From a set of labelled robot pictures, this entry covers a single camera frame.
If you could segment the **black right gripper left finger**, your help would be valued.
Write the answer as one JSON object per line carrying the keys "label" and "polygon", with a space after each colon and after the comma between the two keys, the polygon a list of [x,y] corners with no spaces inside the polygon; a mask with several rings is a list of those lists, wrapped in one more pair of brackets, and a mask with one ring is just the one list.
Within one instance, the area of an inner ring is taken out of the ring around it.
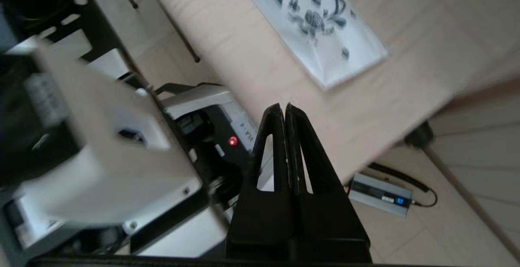
{"label": "black right gripper left finger", "polygon": [[[274,190],[258,189],[262,156],[273,138]],[[288,260],[292,235],[291,189],[280,104],[263,116],[253,149],[254,162],[242,184],[226,239],[226,257],[236,260]]]}

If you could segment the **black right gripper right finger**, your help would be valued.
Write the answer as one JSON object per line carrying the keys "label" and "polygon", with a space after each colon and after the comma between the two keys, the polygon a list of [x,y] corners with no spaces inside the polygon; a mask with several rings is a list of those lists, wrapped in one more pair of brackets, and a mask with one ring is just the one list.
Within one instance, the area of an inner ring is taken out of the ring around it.
{"label": "black right gripper right finger", "polygon": [[299,262],[369,262],[370,239],[303,110],[288,104],[285,128],[294,229],[290,257]]}

